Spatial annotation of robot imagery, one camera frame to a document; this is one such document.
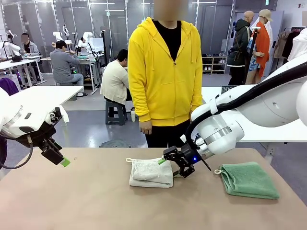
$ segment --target man in white jacket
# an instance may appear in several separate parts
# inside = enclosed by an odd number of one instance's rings
[[[128,85],[127,67],[128,50],[122,49],[115,61],[110,62],[102,76],[100,94],[108,101],[125,105],[126,101],[132,101]],[[114,111],[110,109],[109,117],[114,117]]]

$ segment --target beige tabletop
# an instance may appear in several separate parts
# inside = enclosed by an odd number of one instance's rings
[[[279,200],[227,195],[220,176],[201,163],[167,189],[129,186],[126,157],[152,159],[162,149],[61,151],[71,160],[55,166],[36,149],[24,167],[0,181],[2,230],[292,230],[306,229],[307,207],[254,149],[235,149],[207,160],[258,162],[273,179]]]

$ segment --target orange jacket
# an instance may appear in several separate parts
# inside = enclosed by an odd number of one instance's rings
[[[257,38],[256,38],[257,52],[264,53],[264,57],[258,57],[256,63],[260,64],[261,66],[259,75],[260,77],[262,77],[264,68],[265,68],[265,64],[270,59],[270,54],[269,54],[270,37],[269,37],[269,34],[264,24],[262,24],[261,22],[258,22],[257,26],[261,27],[261,29],[259,30],[259,34],[257,35]]]

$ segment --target stool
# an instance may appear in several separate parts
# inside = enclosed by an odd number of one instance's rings
[[[118,114],[118,117],[109,117],[109,109],[110,107],[116,107],[117,111],[114,111],[114,114]],[[123,104],[106,101],[106,125],[109,125],[110,122],[115,124],[119,124],[123,126],[125,124],[125,120],[127,119],[126,107]]]
[[[56,82],[56,84],[59,85],[59,86],[73,86],[73,85],[76,85],[77,82],[70,82],[70,83],[58,83],[58,82]],[[76,94],[73,95],[73,96],[69,99],[69,101],[76,101],[76,100],[77,100],[77,95],[76,95]]]

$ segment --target hat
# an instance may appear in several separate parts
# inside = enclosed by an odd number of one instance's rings
[[[264,17],[264,18],[266,18],[269,22],[273,22],[271,16],[272,16],[272,13],[271,13],[270,10],[265,9],[265,10],[261,10],[261,11],[259,12],[259,17]]]

